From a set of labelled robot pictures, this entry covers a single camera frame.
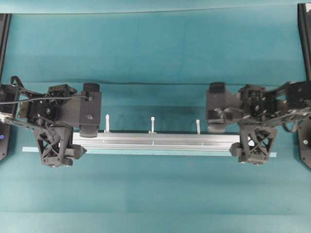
metal bar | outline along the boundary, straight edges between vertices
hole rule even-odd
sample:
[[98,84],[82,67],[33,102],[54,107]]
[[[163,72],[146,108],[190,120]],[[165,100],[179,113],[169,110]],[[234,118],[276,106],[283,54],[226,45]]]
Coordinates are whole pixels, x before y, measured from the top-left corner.
[[168,133],[98,133],[96,138],[73,134],[73,144],[100,150],[191,150],[229,151],[239,135],[168,134]]
[[[38,147],[23,147],[22,152],[39,153]],[[232,157],[229,151],[189,151],[189,150],[97,150],[88,149],[87,154],[101,155],[165,155],[165,156],[217,156]],[[270,153],[270,158],[276,158],[276,152]]]

wire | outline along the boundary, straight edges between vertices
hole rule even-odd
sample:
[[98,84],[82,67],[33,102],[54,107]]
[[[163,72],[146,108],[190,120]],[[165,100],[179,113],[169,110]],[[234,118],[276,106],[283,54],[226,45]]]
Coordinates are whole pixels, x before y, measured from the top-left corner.
[[276,118],[272,118],[270,120],[263,121],[263,122],[261,122],[261,124],[269,124],[269,123],[274,122],[274,121],[282,120],[283,118],[286,118],[286,117],[295,116],[295,115],[303,115],[303,114],[307,115],[307,114],[310,114],[310,112],[288,113],[288,114],[285,114],[283,116],[278,116]]
[[69,100],[74,97],[81,97],[81,98],[87,99],[87,97],[84,95],[75,95],[75,96],[69,96],[69,97],[39,97],[39,98],[31,98],[27,100],[0,102],[0,104],[15,104],[15,103],[22,103],[22,102],[31,102],[31,101],[36,101],[36,100]]

